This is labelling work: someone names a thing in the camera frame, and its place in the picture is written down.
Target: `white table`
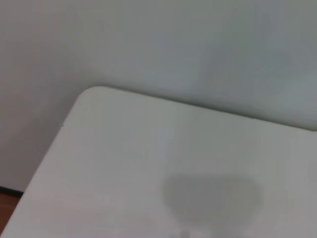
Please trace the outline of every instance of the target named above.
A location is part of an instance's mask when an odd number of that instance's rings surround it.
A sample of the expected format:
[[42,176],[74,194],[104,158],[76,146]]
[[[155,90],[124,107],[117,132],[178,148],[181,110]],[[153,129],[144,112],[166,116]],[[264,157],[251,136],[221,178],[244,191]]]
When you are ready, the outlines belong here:
[[315,238],[316,141],[297,128],[91,88],[1,238]]

